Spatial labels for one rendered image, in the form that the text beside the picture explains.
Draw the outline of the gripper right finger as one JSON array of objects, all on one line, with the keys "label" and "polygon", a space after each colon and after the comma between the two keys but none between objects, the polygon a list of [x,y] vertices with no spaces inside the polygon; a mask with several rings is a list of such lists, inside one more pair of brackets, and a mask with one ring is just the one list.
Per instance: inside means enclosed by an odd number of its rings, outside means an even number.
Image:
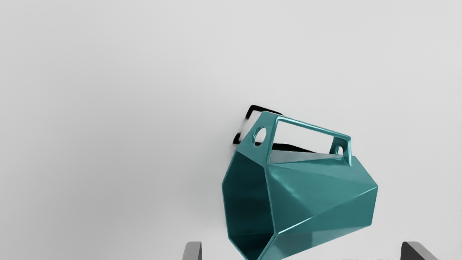
[{"label": "gripper right finger", "polygon": [[439,260],[424,245],[416,241],[403,242],[401,260]]}]

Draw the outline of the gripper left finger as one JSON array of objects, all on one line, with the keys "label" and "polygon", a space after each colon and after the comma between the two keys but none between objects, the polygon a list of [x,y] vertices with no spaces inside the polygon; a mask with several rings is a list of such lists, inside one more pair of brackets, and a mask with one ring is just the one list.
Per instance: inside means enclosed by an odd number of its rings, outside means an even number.
[{"label": "gripper left finger", "polygon": [[202,242],[187,242],[184,248],[182,260],[202,260]]}]

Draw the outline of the teal faceted mug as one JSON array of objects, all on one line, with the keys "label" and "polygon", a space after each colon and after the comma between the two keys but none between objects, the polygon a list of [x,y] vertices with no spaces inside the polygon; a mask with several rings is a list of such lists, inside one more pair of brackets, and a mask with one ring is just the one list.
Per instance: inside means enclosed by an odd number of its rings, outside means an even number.
[{"label": "teal faceted mug", "polygon": [[[274,149],[280,123],[333,138],[327,154]],[[378,185],[351,138],[262,111],[222,181],[227,235],[245,260],[282,260],[372,224]]]}]

